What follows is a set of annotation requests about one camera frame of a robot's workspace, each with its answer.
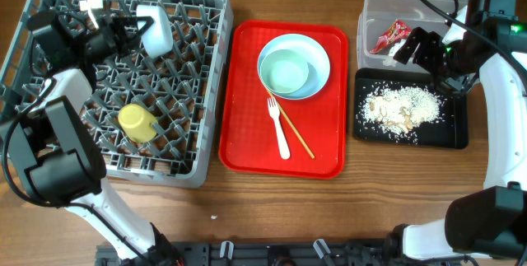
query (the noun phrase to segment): cable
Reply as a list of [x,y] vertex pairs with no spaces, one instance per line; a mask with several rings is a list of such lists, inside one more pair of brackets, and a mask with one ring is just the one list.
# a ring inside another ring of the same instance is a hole
[[467,263],[467,260],[468,260],[470,261],[470,263],[472,263],[473,266],[479,266],[478,262],[476,262],[476,259],[474,259],[473,257],[469,255],[465,255],[464,258],[465,258],[464,260],[465,263]]
[[24,194],[18,187],[16,186],[15,182],[13,181],[13,178],[11,176],[11,173],[9,172],[9,166],[7,164],[7,154],[9,150],[9,142],[11,141],[11,137],[15,131],[16,126],[21,122],[24,117],[27,116],[27,114],[34,109],[37,105],[42,103],[44,98],[48,96],[48,94],[51,92],[51,90],[55,86],[55,79],[50,78],[51,83],[49,86],[47,86],[44,91],[37,97],[37,100],[35,100],[32,104],[27,106],[25,109],[23,109],[22,112],[17,114],[13,121],[11,122],[11,125],[9,125],[9,128],[7,129],[6,136],[3,139],[3,146],[2,146],[2,170],[4,177],[6,178],[6,182],[9,185],[9,188],[15,193],[16,196],[21,198],[22,200],[31,203],[33,205],[43,207],[43,208],[70,208],[70,207],[79,207],[79,208],[85,208],[90,213],[92,213],[94,216],[96,216],[100,222],[102,222],[108,230],[110,230],[121,242],[123,242],[124,245],[126,245],[134,254],[136,254],[140,259],[143,259],[147,264],[152,264],[153,262],[150,259],[147,259],[143,254],[141,254],[138,250],[136,250],[127,240],[126,237],[123,237],[121,234],[119,234],[115,228],[113,228],[93,207],[90,207],[85,204],[81,203],[69,203],[67,205],[63,204],[56,204],[56,203],[47,203],[45,201],[41,201],[38,199],[34,199],[29,197],[28,195]]
[[[466,31],[468,31],[470,33],[472,33],[473,35],[477,36],[481,41],[483,41],[485,44],[488,44],[491,47],[493,47],[512,66],[512,68],[514,68],[516,73],[518,73],[518,76],[520,77],[521,82],[524,85],[524,90],[527,91],[527,70],[523,67],[523,65],[521,65],[520,62],[518,62],[518,60],[516,60],[516,58],[512,57],[512,54],[507,53],[502,48],[500,48],[497,44],[495,44],[494,42],[489,40],[487,37],[481,35],[476,30],[466,26],[463,22],[460,22],[460,21],[456,20],[454,17],[449,16],[448,14],[446,14],[445,12],[440,10],[438,7],[434,6],[431,2],[428,2],[427,0],[420,0],[420,1],[422,3],[424,3],[425,6],[429,7],[434,12],[436,12],[439,16],[442,16],[447,21],[451,21],[452,23],[456,24],[457,26],[465,29]],[[523,92],[523,97],[527,97],[527,93],[525,91]]]
[[33,50],[34,49],[35,49],[35,38],[32,38],[31,39],[31,47],[30,47],[30,70],[31,70],[31,73],[34,76],[37,76],[37,77],[48,78],[49,75],[47,73],[41,73],[41,72],[38,72],[35,69],[35,65],[33,64]]
[[120,235],[116,230],[115,228],[113,228],[109,223],[108,221],[106,221],[93,207],[89,206],[89,205],[86,205],[86,204],[82,204],[82,203],[70,203],[66,206],[64,206],[65,208],[84,208],[86,209],[88,212],[90,212],[91,214],[93,214],[94,216],[96,216],[100,222],[103,223],[103,225],[106,226],[106,228],[108,228],[108,230],[110,230],[115,236],[117,236],[117,238],[119,238],[119,240],[121,240],[121,242],[126,245],[134,254],[136,254],[139,258],[141,258],[142,260],[144,260],[145,262],[147,262],[147,264],[150,264],[150,265],[153,265],[153,262],[148,259],[147,257],[145,257],[143,254],[141,254],[138,250],[136,250],[127,240],[126,240],[126,237],[123,237],[122,235]]
[[36,206],[44,207],[44,208],[55,208],[51,203],[46,203],[44,201],[40,201],[37,199],[33,199],[26,194],[22,193],[16,186],[15,182],[13,181],[13,178],[11,177],[11,173],[9,172],[9,167],[7,165],[7,150],[9,149],[9,142],[11,140],[11,136],[13,135],[13,132],[15,131],[15,127],[20,123],[20,121],[29,113],[33,108],[35,108],[37,105],[39,105],[42,100],[51,92],[51,89],[53,89],[55,81],[54,79],[51,79],[51,84],[40,94],[40,96],[35,100],[32,104],[30,104],[28,107],[26,107],[22,112],[16,115],[16,117],[11,122],[11,125],[9,125],[9,128],[7,129],[6,136],[3,139],[3,147],[2,147],[2,169],[4,177],[6,178],[6,182],[9,185],[9,188],[13,191],[13,193],[16,194],[19,198],[21,198],[24,201],[27,201],[28,203],[34,204]]
[[80,17],[78,17],[77,15],[73,15],[71,13],[71,12],[78,12],[78,11],[79,11],[78,9],[68,9],[68,10],[64,10],[64,11],[57,11],[57,13],[60,14],[60,15],[70,16],[74,20],[78,21],[79,24],[81,24],[82,27],[84,27],[84,31],[87,32],[88,31],[88,26],[86,25],[86,23]]

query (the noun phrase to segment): bowl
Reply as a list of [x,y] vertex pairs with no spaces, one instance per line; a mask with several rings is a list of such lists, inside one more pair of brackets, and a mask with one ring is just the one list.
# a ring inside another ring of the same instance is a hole
[[260,52],[258,68],[270,54],[284,49],[299,54],[307,62],[309,73],[307,80],[300,89],[292,93],[274,92],[274,94],[288,100],[303,100],[320,92],[329,79],[331,67],[328,54],[324,48],[309,36],[287,34],[272,39]]
[[309,72],[304,58],[290,49],[269,53],[258,67],[260,81],[277,95],[291,94],[302,88]]

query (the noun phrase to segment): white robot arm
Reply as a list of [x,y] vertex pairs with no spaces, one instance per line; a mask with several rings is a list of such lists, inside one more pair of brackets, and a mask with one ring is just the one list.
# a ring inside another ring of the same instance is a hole
[[[527,54],[513,53],[525,68]],[[483,187],[507,187],[518,183],[527,189],[527,98],[516,71],[500,55],[492,56],[479,70],[485,91],[488,122],[488,168]],[[403,254],[411,259],[459,256],[449,245],[445,219],[411,225],[403,232]],[[472,254],[490,258],[486,254]]]
[[[425,53],[441,51],[442,59],[414,62],[441,81],[442,88],[462,94],[474,84],[465,76],[479,77],[487,102],[489,160],[483,191],[455,200],[445,219],[406,226],[402,232],[398,228],[400,254],[421,261],[470,254],[518,259],[521,266],[527,258],[526,24],[517,21],[515,0],[469,0],[458,20],[422,1],[457,26],[447,33],[444,45],[427,45],[431,51]],[[407,56],[394,58],[408,61]]]
[[[32,36],[46,55],[53,56],[48,58],[52,68],[45,75],[40,98],[0,124],[3,171],[13,191],[25,201],[65,208],[89,222],[114,246],[122,265],[183,266],[182,256],[170,242],[111,187],[100,149],[79,118],[96,85],[92,64],[113,54],[129,54],[139,48],[140,40],[152,57],[171,50],[170,25],[164,11],[139,6],[138,12],[140,17],[102,16],[96,20],[98,32],[76,38],[60,25],[54,10],[31,17],[28,26]],[[126,25],[137,25],[136,35],[128,36]],[[58,150],[39,156],[45,143],[52,140],[58,143]],[[25,194],[12,183],[7,152]]]

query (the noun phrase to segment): gray dish rack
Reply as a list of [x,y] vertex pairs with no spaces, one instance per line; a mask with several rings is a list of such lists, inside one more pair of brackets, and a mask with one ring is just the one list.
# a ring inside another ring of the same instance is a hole
[[[26,22],[38,10],[78,8],[80,0],[27,0],[0,72],[0,119],[27,106],[43,84],[29,69],[32,35]],[[81,117],[106,160],[108,175],[126,180],[197,188],[205,181],[216,125],[216,101],[226,63],[233,14],[229,0],[105,0],[112,12],[133,16],[139,4],[158,5],[169,16],[172,51],[150,58],[143,47],[124,58],[96,66],[97,89]],[[77,17],[86,20],[86,13]],[[66,16],[72,33],[79,22]],[[35,66],[47,65],[38,45]],[[117,121],[119,110],[136,103],[153,113],[157,135],[137,145]]]

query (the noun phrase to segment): fork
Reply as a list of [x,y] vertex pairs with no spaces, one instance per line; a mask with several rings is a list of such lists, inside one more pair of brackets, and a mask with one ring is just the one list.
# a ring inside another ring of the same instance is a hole
[[280,108],[274,96],[267,99],[267,107],[269,108],[269,115],[274,120],[274,128],[277,130],[278,149],[282,159],[289,159],[291,153],[287,145],[286,136],[283,135],[282,125],[280,125]]

